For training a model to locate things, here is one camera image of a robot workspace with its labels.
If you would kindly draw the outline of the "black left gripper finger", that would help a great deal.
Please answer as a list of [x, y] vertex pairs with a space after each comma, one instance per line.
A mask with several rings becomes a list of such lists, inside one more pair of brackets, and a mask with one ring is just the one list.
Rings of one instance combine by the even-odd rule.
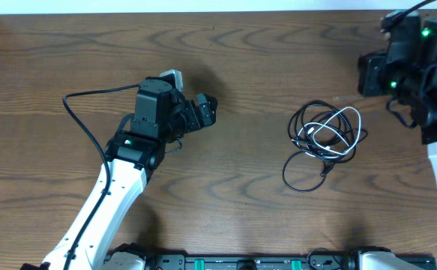
[[196, 99], [201, 107], [205, 106], [210, 111], [217, 110], [217, 99], [215, 97], [201, 93], [196, 96]]
[[215, 112], [210, 101], [201, 103], [197, 109], [198, 120], [202, 127], [208, 127], [215, 123]]

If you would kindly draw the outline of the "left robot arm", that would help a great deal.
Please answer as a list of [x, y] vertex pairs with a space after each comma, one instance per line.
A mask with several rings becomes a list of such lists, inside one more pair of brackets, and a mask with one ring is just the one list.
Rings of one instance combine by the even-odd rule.
[[103, 161], [97, 181], [62, 240], [39, 269], [153, 269], [151, 255], [126, 244], [110, 250], [128, 210], [167, 154], [167, 144], [216, 122], [217, 99], [183, 95], [181, 72], [168, 70], [133, 85], [135, 111], [127, 114], [105, 147], [76, 116]]

